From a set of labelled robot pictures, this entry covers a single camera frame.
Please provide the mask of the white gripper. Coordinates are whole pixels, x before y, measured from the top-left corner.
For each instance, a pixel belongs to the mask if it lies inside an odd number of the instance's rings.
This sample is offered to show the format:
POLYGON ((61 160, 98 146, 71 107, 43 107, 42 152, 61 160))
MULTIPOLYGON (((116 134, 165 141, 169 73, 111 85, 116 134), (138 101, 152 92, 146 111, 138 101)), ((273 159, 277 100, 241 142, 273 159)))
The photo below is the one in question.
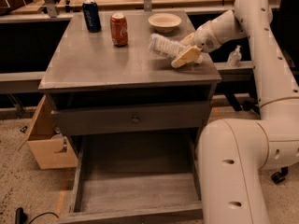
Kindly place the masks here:
POLYGON ((214 33, 212 21, 207 21, 201 25, 194 33, 185 36, 180 43, 185 46, 192 47, 186 48, 176 56, 176 58, 171 62, 171 65, 174 68, 180 68, 185 64, 201 61, 202 49, 203 52, 210 53, 221 46, 221 42, 214 33))

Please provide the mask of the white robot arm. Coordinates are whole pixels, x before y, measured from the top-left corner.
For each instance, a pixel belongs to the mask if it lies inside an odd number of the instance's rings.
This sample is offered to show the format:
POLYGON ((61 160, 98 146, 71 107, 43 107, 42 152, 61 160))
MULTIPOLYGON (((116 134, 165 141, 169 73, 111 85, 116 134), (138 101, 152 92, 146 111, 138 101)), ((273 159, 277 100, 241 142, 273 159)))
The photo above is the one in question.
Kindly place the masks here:
POLYGON ((186 36, 187 45, 246 37, 260 117, 218 119, 202 131, 198 167, 204 224, 270 224, 262 169, 299 160, 299 93, 270 28, 268 0, 235 0, 235 8, 186 36))

